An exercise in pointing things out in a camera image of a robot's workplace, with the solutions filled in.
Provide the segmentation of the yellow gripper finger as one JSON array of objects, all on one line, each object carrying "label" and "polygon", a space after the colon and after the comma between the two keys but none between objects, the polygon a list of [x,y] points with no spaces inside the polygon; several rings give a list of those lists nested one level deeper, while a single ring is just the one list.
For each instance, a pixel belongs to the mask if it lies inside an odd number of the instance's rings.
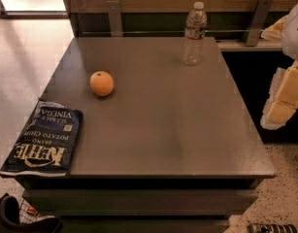
[{"label": "yellow gripper finger", "polygon": [[280,41],[286,19],[287,16],[281,17],[274,24],[265,28],[261,33],[261,38],[268,41]]},{"label": "yellow gripper finger", "polygon": [[264,129],[277,130],[286,125],[298,109],[298,61],[274,74],[260,124]]}]

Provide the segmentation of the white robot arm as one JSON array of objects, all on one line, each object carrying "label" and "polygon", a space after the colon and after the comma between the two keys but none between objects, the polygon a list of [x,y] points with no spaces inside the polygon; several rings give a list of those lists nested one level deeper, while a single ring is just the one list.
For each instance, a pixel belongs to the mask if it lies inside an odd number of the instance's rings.
[{"label": "white robot arm", "polygon": [[277,130],[286,125],[298,109],[298,3],[289,14],[266,28],[261,37],[281,40],[282,53],[294,60],[287,69],[274,74],[260,124],[264,129]]}]

